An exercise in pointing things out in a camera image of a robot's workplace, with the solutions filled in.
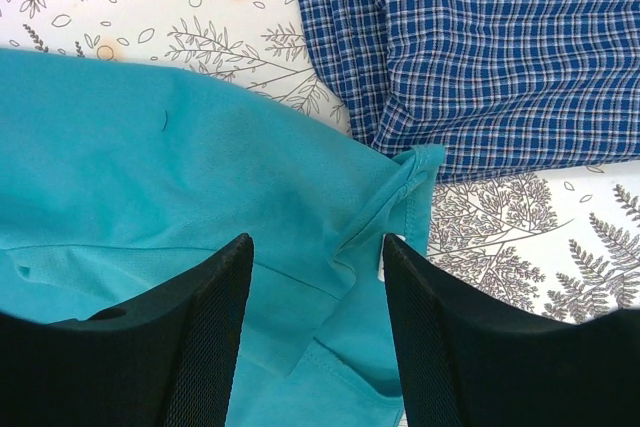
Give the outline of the teal blue t shirt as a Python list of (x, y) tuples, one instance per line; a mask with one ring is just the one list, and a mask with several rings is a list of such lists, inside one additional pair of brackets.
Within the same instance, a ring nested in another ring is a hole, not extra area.
[(231, 426), (395, 426), (382, 245), (427, 245), (444, 150), (388, 157), (182, 69), (1, 54), (1, 308), (86, 318), (239, 234), (254, 267)]

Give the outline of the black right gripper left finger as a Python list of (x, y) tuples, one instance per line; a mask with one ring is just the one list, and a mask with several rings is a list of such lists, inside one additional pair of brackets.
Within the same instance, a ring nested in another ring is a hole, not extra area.
[(221, 426), (254, 257), (241, 234), (85, 320), (1, 317), (5, 426)]

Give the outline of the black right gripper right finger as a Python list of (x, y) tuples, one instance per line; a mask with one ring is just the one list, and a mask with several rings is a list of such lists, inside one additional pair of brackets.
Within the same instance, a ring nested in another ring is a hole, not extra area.
[(574, 325), (503, 303), (396, 235), (385, 290), (411, 426), (635, 426), (639, 313)]

